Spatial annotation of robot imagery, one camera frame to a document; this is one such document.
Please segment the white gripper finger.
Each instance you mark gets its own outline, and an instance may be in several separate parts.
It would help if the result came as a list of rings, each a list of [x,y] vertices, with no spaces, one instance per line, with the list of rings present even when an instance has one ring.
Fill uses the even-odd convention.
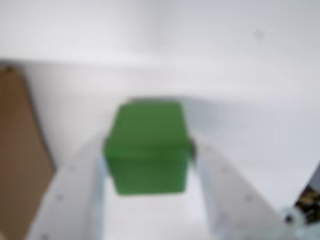
[[[26,239],[104,239],[106,176],[102,142],[92,140],[58,169]]]
[[[215,240],[295,240],[286,224],[243,174],[208,143],[195,144],[208,227]]]

